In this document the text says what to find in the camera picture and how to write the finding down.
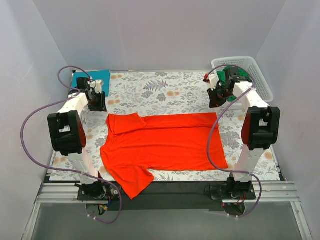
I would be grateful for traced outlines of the orange t shirt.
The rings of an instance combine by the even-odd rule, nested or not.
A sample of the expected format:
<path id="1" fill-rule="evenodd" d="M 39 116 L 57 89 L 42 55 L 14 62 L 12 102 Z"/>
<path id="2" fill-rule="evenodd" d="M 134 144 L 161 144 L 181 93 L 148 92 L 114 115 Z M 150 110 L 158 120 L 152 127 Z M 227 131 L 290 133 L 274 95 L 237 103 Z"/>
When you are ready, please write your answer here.
<path id="1" fill-rule="evenodd" d="M 210 171 L 228 168 L 217 114 L 192 113 L 141 117 L 109 114 L 108 135 L 100 149 L 104 167 L 133 199 L 158 171 Z"/>

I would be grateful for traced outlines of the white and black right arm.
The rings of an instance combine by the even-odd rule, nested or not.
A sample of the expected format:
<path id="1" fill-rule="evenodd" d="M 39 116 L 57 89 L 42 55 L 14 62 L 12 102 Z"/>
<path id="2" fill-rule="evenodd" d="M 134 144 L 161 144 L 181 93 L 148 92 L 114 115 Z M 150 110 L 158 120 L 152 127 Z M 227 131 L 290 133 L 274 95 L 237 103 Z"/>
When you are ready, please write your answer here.
<path id="1" fill-rule="evenodd" d="M 281 111 L 262 100 L 255 90 L 254 78 L 250 74 L 241 76 L 240 66 L 228 64 L 226 68 L 224 83 L 218 81 L 214 84 L 209 74 L 203 80 L 210 84 L 207 93 L 211 109 L 221 107 L 231 97 L 241 103 L 246 113 L 241 130 L 243 148 L 233 170 L 212 164 L 217 170 L 228 172 L 229 177 L 216 187 L 210 186 L 208 190 L 212 200 L 255 199 L 252 179 L 257 176 L 254 170 L 260 157 L 278 139 Z"/>

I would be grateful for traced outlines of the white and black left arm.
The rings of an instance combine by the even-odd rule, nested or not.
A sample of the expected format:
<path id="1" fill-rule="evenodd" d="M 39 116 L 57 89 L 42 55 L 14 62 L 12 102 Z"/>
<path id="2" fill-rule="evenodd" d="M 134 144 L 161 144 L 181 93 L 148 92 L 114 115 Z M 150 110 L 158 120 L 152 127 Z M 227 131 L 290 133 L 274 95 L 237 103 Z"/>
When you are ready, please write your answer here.
<path id="1" fill-rule="evenodd" d="M 76 79 L 76 87 L 68 93 L 63 107 L 47 117 L 53 149 L 68 159 L 79 174 L 80 184 L 76 186 L 95 200 L 106 196 L 106 187 L 97 180 L 99 172 L 86 151 L 87 137 L 84 130 L 85 110 L 105 112 L 107 110 L 102 80 L 87 77 Z"/>

